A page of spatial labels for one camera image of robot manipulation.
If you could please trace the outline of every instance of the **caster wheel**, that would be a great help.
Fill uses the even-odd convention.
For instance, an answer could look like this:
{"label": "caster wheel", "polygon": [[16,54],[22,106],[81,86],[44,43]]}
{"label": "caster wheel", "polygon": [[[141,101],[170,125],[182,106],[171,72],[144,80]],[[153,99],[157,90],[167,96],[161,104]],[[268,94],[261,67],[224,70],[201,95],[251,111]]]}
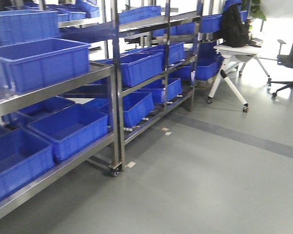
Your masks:
{"label": "caster wheel", "polygon": [[118,166],[115,169],[111,169],[111,175],[112,175],[112,177],[118,176],[121,171],[122,171],[122,166],[121,165]]}

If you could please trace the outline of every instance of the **epoxy floor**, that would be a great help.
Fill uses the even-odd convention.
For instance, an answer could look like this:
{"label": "epoxy floor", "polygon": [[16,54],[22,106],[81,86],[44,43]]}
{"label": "epoxy floor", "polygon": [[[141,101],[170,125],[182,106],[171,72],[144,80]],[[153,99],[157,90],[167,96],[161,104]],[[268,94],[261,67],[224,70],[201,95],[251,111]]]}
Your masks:
{"label": "epoxy floor", "polygon": [[293,234],[293,91],[272,99],[255,60],[230,77],[247,114],[224,82],[211,105],[197,90],[192,113],[179,107],[127,146],[134,167],[110,178],[85,162],[1,219],[0,234]]}

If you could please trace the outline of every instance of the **rack wheel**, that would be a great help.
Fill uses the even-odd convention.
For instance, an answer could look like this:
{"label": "rack wheel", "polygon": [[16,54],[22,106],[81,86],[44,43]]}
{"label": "rack wheel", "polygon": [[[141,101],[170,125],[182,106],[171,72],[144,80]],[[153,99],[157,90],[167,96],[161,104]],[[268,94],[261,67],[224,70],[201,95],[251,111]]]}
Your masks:
{"label": "rack wheel", "polygon": [[122,171],[122,166],[121,165],[119,165],[115,169],[111,169],[111,175],[112,175],[112,177],[118,176],[121,171]]}
{"label": "rack wheel", "polygon": [[213,99],[211,99],[211,98],[209,98],[209,99],[206,100],[206,103],[207,104],[211,104],[212,102],[213,102]]}

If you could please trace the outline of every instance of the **office chair armrest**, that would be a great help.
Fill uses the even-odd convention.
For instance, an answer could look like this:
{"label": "office chair armrest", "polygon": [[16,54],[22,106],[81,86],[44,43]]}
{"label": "office chair armrest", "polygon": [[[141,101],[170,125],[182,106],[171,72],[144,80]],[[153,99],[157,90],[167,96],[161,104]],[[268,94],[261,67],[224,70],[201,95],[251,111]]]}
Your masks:
{"label": "office chair armrest", "polygon": [[277,41],[280,43],[280,48],[279,48],[279,55],[280,55],[281,54],[282,45],[286,44],[286,42],[283,41],[283,40],[281,40],[281,39],[278,39]]}

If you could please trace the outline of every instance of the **black bag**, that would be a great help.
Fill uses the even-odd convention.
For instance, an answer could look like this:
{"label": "black bag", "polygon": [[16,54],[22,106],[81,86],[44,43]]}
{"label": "black bag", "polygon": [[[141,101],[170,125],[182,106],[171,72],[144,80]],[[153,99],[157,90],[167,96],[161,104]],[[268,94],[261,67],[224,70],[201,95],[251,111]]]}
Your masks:
{"label": "black bag", "polygon": [[249,44],[249,29],[242,23],[236,4],[223,12],[220,35],[227,46],[243,47]]}

